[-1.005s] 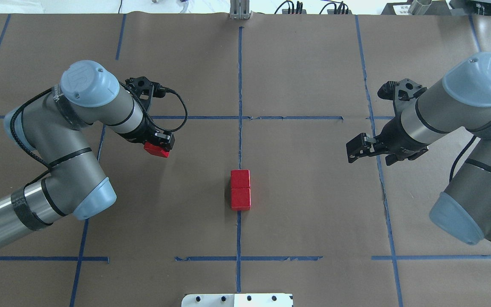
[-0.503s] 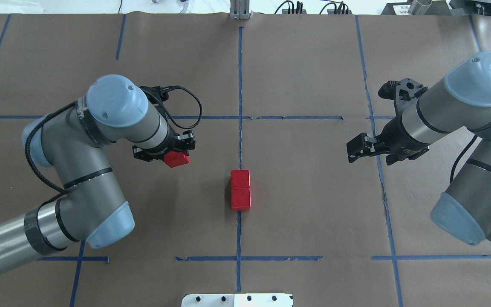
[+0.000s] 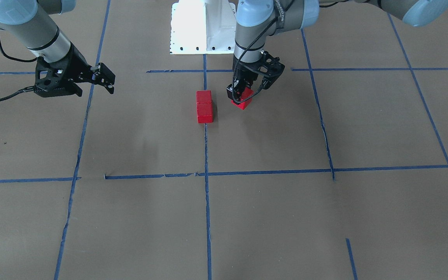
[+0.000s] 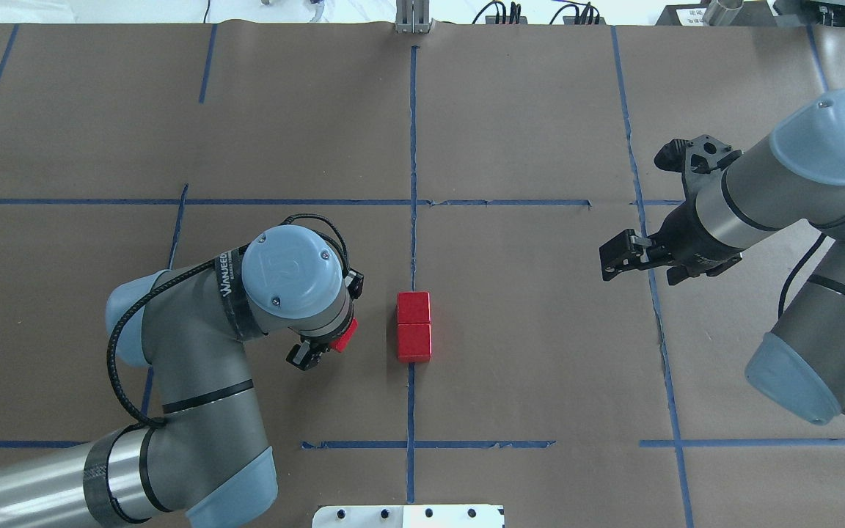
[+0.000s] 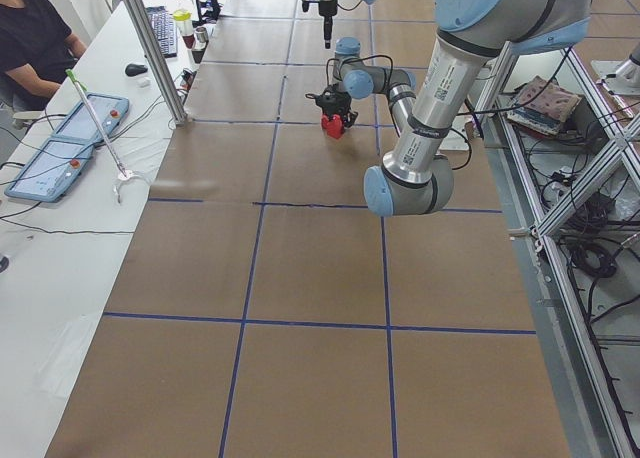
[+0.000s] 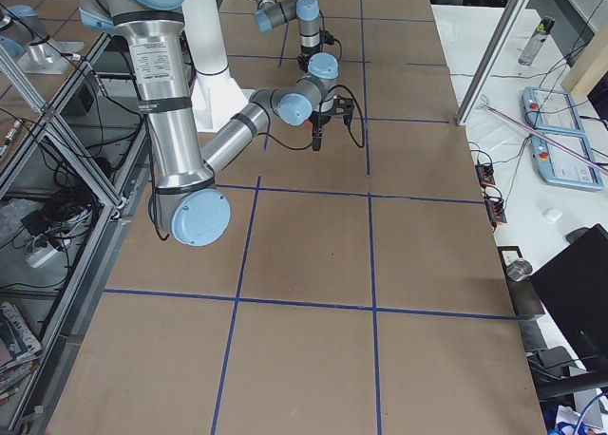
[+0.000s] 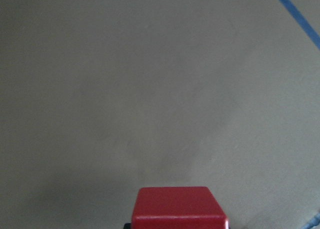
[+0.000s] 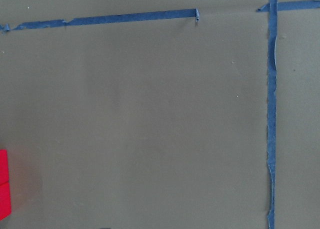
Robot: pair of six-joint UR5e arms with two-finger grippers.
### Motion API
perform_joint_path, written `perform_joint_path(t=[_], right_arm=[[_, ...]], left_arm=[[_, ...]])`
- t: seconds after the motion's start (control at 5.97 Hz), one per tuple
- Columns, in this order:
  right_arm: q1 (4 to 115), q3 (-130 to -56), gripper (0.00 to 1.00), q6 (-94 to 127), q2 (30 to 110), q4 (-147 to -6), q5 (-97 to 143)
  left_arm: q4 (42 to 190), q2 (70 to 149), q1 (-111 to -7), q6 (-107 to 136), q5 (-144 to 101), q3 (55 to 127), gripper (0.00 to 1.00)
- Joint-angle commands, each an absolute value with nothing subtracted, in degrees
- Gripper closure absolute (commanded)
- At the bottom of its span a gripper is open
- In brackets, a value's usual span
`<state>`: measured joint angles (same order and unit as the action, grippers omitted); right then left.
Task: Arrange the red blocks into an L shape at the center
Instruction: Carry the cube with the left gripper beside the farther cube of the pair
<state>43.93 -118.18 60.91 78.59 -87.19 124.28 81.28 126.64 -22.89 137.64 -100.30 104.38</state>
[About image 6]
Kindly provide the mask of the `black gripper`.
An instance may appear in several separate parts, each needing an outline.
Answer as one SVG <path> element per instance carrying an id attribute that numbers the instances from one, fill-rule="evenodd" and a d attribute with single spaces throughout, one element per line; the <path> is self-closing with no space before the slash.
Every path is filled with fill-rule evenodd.
<path id="1" fill-rule="evenodd" d="M 302 51 L 297 56 L 297 62 L 300 69 L 307 69 L 311 58 L 316 54 L 316 51 Z"/>
<path id="2" fill-rule="evenodd" d="M 322 102 L 313 111 L 312 127 L 312 150 L 320 151 L 323 140 L 323 126 L 332 119 L 334 112 L 334 100 Z"/>

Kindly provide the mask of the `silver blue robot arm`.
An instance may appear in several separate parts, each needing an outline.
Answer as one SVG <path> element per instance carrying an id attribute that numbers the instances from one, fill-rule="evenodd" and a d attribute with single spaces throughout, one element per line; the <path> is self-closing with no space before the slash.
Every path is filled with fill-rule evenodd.
<path id="1" fill-rule="evenodd" d="M 224 233 L 231 207 L 217 174 L 274 118 L 298 126 L 333 104 L 338 63 L 320 48 L 317 0 L 255 1 L 261 31 L 298 23 L 307 65 L 291 87 L 239 88 L 216 0 L 80 0 L 87 27 L 127 42 L 159 171 L 152 218 L 185 245 L 204 246 Z"/>
<path id="2" fill-rule="evenodd" d="M 269 32 L 297 21 L 300 54 L 299 68 L 306 72 L 311 58 L 321 51 L 321 12 L 317 0 L 255 0 L 254 14 L 260 32 Z"/>

